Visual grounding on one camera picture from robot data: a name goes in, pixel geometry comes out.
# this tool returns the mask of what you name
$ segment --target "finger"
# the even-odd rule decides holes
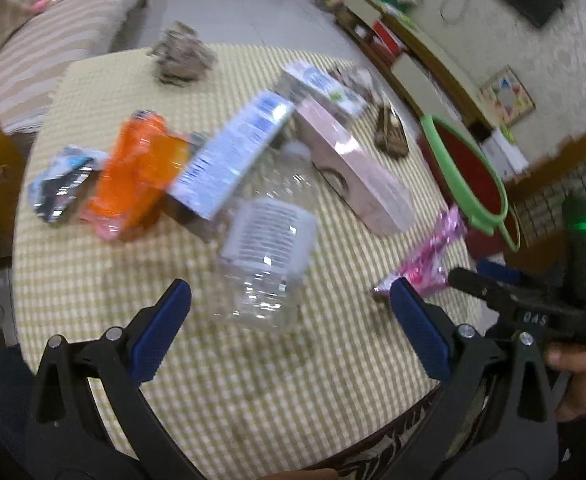
[[[546,351],[546,364],[559,372],[586,372],[586,346],[551,343]]]
[[[569,389],[555,413],[558,422],[586,415],[586,372],[573,375]]]

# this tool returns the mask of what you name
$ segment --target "wall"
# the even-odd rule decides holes
[[[510,65],[535,101],[512,128],[529,161],[586,132],[586,0],[567,0],[541,31],[501,0],[470,0],[462,21],[447,25],[441,3],[424,0],[411,16],[477,84]],[[454,19],[463,3],[450,0],[444,16]]]

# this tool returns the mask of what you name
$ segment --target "orange package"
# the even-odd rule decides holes
[[[122,125],[81,218],[104,240],[129,240],[159,218],[157,204],[189,159],[188,143],[162,117],[140,111]]]

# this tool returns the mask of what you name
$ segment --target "colorful picture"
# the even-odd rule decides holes
[[[481,91],[506,126],[515,124],[535,109],[531,96],[509,66],[482,86]]]

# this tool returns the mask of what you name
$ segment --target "white tile floor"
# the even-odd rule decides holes
[[[313,0],[148,0],[131,46],[151,46],[175,20],[195,28],[208,43],[266,44],[311,50],[344,59],[362,55],[333,16]]]

